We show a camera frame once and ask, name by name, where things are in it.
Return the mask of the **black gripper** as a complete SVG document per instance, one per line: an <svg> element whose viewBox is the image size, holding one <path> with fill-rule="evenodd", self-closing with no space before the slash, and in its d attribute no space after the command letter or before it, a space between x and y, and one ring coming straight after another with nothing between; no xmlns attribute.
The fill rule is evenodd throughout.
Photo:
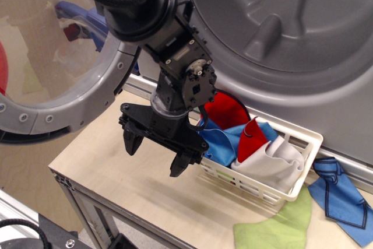
<svg viewBox="0 0 373 249"><path fill-rule="evenodd" d="M124 130L125 149L133 156L143 138L148 138L177 153L171 166L170 177L180 176L190 165L199 164L209 145L189 123L187 115L181 118L167 118L151 106L121 104L122 115L119 123Z"/></svg>

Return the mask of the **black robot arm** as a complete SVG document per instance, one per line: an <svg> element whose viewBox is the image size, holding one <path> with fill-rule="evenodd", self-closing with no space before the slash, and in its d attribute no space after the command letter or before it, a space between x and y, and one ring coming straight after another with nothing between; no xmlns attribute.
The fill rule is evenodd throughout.
<svg viewBox="0 0 373 249"><path fill-rule="evenodd" d="M136 153L144 138L175 152L170 175L200 163L209 146L189 122L214 101L216 74L205 42L190 26L191 0L94 0L112 35L146 51L160 66L150 105L124 103L119 119L126 151Z"/></svg>

